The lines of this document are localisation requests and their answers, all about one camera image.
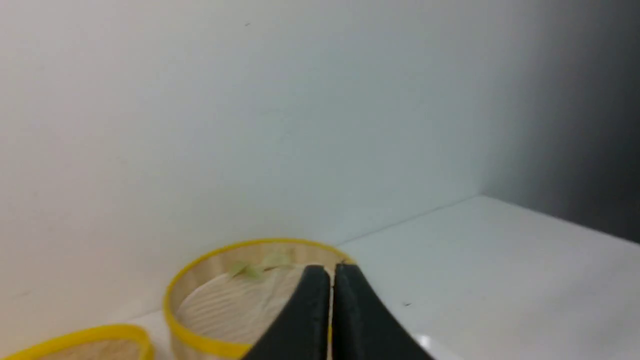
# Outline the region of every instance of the white table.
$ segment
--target white table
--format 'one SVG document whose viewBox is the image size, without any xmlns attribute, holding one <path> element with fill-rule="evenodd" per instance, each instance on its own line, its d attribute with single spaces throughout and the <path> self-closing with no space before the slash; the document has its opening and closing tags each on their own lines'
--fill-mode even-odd
<svg viewBox="0 0 640 360">
<path fill-rule="evenodd" d="M 487 197 L 340 246 L 411 332 L 465 360 L 640 358 L 640 247 Z M 170 359 L 159 313 L 133 322 Z"/>
</svg>

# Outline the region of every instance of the white surface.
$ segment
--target white surface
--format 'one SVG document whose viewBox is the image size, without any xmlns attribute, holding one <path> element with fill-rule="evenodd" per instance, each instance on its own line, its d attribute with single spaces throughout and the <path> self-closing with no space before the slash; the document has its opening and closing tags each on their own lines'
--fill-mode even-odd
<svg viewBox="0 0 640 360">
<path fill-rule="evenodd" d="M 513 169 L 553 183 L 560 155 L 543 168 L 518 155 L 558 149 L 531 130 L 582 108 L 564 100 L 583 86 L 560 75 L 584 78 L 576 56 L 591 55 L 602 12 L 0 1 L 0 353 L 156 309 L 172 274 L 224 243 L 338 243 L 475 195 L 487 177 L 509 188 Z M 539 106 L 557 92 L 559 106 Z"/>
<path fill-rule="evenodd" d="M 429 355 L 435 358 L 435 360 L 462 360 L 460 356 L 453 354 L 451 350 L 427 335 L 414 334 L 413 338 L 424 350 L 427 350 Z"/>
<path fill-rule="evenodd" d="M 640 354 L 640 248 L 619 239 L 476 197 L 341 249 L 411 333 L 464 360 Z M 134 322 L 169 359 L 160 313 Z"/>
</svg>

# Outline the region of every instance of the yellow rim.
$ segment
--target yellow rim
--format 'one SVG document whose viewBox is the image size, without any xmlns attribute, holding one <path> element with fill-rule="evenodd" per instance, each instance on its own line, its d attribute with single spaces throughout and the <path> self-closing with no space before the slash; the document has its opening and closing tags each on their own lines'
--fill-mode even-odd
<svg viewBox="0 0 640 360">
<path fill-rule="evenodd" d="M 338 256 L 345 259 L 347 262 L 352 263 L 353 260 L 342 251 L 332 247 L 331 245 L 318 243 L 310 240 L 303 239 L 291 239 L 291 238 L 268 238 L 268 239 L 257 239 L 257 240 L 249 240 L 242 241 L 239 243 L 231 244 L 225 247 L 221 247 L 212 252 L 204 254 L 199 258 L 192 261 L 189 265 L 185 266 L 180 272 L 172 279 L 171 283 L 166 289 L 166 293 L 164 294 L 164 302 L 163 302 L 163 313 L 164 319 L 169 326 L 172 334 L 178 337 L 183 343 L 193 347 L 194 349 L 207 353 L 213 354 L 220 357 L 226 357 L 230 359 L 239 359 L 241 358 L 249 349 L 251 348 L 251 344 L 242 344 L 242 343 L 228 343 L 226 341 L 220 341 L 216 339 L 206 338 L 204 336 L 198 335 L 194 332 L 191 332 L 186 327 L 182 326 L 178 322 L 178 320 L 173 316 L 171 311 L 170 304 L 170 294 L 173 291 L 173 287 L 175 283 L 189 270 L 191 270 L 194 266 L 199 264 L 201 261 L 210 258 L 212 256 L 218 255 L 222 252 L 226 252 L 229 250 L 237 249 L 239 247 L 245 247 L 249 245 L 258 245 L 261 243 L 300 243 L 309 246 L 319 247 L 321 249 L 333 252 Z"/>
<path fill-rule="evenodd" d="M 154 358 L 153 346 L 151 346 L 149 336 L 144 329 L 133 325 L 105 325 L 53 338 L 49 341 L 45 341 L 41 344 L 20 351 L 14 355 L 10 355 L 4 360 L 38 359 L 39 357 L 55 353 L 66 348 L 93 341 L 109 339 L 135 341 L 138 346 L 140 346 L 140 355 L 138 356 L 139 360 L 153 360 Z"/>
</svg>

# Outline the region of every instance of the wooden bowl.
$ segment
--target wooden bowl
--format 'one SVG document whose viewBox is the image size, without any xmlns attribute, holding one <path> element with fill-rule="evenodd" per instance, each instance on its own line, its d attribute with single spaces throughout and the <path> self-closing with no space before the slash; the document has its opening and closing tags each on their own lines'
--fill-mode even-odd
<svg viewBox="0 0 640 360">
<path fill-rule="evenodd" d="M 238 261 L 257 265 L 274 252 L 289 254 L 292 265 L 260 279 L 228 273 Z M 329 245 L 288 238 L 245 241 L 196 259 L 164 297 L 173 354 L 180 360 L 242 358 L 289 300 L 306 265 L 323 265 L 332 276 L 340 262 L 353 261 Z"/>
<path fill-rule="evenodd" d="M 73 332 L 5 360 L 153 360 L 147 332 L 133 325 L 105 325 Z"/>
</svg>

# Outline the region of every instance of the dark gray wall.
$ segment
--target dark gray wall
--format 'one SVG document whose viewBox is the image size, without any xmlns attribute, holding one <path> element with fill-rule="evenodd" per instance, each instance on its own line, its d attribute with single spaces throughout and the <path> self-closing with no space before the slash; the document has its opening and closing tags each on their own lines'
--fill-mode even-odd
<svg viewBox="0 0 640 360">
<path fill-rule="evenodd" d="M 534 12 L 535 61 L 507 97 L 529 125 L 485 192 L 640 240 L 640 2 L 560 3 Z"/>
</svg>

